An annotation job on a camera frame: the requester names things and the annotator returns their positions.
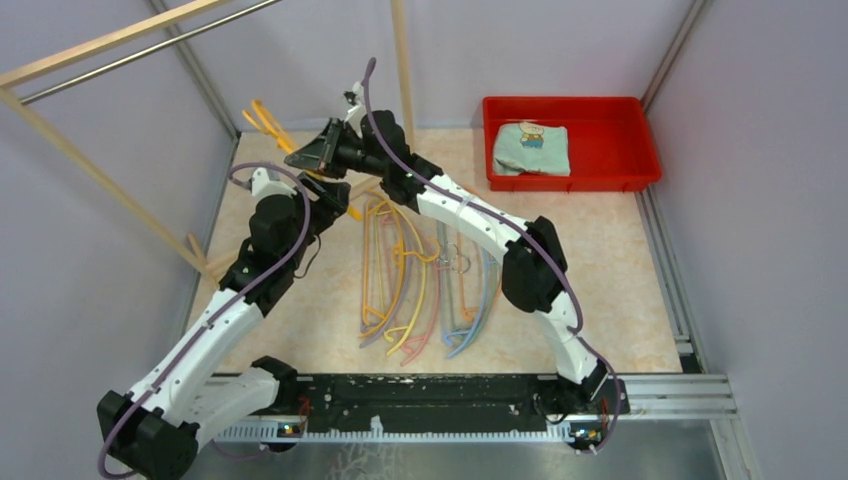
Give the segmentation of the orange plastic hanger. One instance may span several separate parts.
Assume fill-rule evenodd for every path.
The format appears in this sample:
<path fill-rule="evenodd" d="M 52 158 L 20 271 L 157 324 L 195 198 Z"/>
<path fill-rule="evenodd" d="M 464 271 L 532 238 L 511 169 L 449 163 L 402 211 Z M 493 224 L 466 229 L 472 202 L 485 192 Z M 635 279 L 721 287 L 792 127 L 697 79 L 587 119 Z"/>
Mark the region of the orange plastic hanger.
<path fill-rule="evenodd" d="M 300 148 L 289 132 L 287 132 L 275 119 L 271 112 L 264 107 L 260 99 L 253 99 L 250 103 L 250 107 L 250 110 L 241 110 L 241 115 L 261 134 L 272 137 L 278 149 L 282 150 L 286 154 L 291 154 Z M 359 182 L 352 187 L 350 199 L 353 200 L 357 198 L 369 188 L 372 187 L 370 187 L 366 181 Z M 349 206 L 347 208 L 347 214 L 356 221 L 363 220 L 362 212 L 355 206 Z"/>
<path fill-rule="evenodd" d="M 396 351 L 419 327 L 435 260 L 432 243 L 405 211 L 374 190 L 365 193 L 362 228 L 359 346 L 384 341 Z"/>

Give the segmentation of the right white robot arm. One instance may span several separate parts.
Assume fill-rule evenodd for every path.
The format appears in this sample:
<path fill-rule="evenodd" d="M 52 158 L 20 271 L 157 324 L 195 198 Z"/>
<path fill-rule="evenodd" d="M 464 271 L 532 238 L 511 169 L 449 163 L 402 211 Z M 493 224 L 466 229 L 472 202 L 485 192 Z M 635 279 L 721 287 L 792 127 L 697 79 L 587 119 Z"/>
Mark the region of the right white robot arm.
<path fill-rule="evenodd" d="M 417 214 L 476 242 L 501 269 L 501 289 L 516 309 L 532 314 L 553 353 L 563 398 L 576 412 L 602 398 L 609 368 L 582 336 L 584 315 L 567 279 L 567 260 L 551 220 L 526 220 L 497 209 L 413 152 L 392 112 L 378 110 L 355 130 L 332 118 L 310 143 L 288 154 L 288 166 L 332 179 L 348 171 L 371 175 L 385 194 Z"/>

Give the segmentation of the purple wire hanger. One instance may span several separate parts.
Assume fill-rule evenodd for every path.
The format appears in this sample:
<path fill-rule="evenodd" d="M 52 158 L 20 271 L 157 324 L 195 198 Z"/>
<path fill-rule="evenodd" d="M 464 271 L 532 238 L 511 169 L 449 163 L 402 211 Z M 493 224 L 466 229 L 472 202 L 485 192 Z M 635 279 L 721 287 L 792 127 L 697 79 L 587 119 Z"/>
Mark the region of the purple wire hanger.
<path fill-rule="evenodd" d="M 399 291 L 395 276 L 397 271 L 390 264 L 377 264 L 363 268 L 362 304 L 360 318 L 359 347 L 364 349 L 380 338 L 380 331 L 395 306 L 394 296 Z"/>

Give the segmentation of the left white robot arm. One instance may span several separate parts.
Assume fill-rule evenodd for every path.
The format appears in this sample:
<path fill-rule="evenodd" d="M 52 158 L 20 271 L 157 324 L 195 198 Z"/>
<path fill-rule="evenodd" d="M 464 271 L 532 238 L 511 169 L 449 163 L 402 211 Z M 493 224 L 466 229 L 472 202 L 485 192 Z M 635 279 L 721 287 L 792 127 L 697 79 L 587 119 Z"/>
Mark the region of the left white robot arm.
<path fill-rule="evenodd" d="M 255 199 L 249 235 L 206 309 L 145 377 L 98 403 L 104 479 L 118 476 L 108 458 L 127 467 L 124 478 L 179 479 L 200 450 L 244 417 L 268 407 L 285 414 L 298 404 L 296 371 L 274 358 L 212 390 L 205 385 L 293 285 L 308 246 L 347 212 L 351 187 L 265 162 L 246 167 L 249 180 L 231 181 Z"/>

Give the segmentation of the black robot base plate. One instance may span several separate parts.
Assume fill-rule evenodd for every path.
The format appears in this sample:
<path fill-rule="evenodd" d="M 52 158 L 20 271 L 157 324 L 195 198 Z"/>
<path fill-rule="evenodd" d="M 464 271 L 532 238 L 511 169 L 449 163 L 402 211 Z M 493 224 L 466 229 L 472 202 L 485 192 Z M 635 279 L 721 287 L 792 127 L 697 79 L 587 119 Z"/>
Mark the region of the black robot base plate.
<path fill-rule="evenodd" d="M 534 433 L 581 415 L 627 414 L 623 382 L 590 396 L 555 374 L 311 374 L 288 380 L 261 414 L 305 420 L 309 433 Z"/>

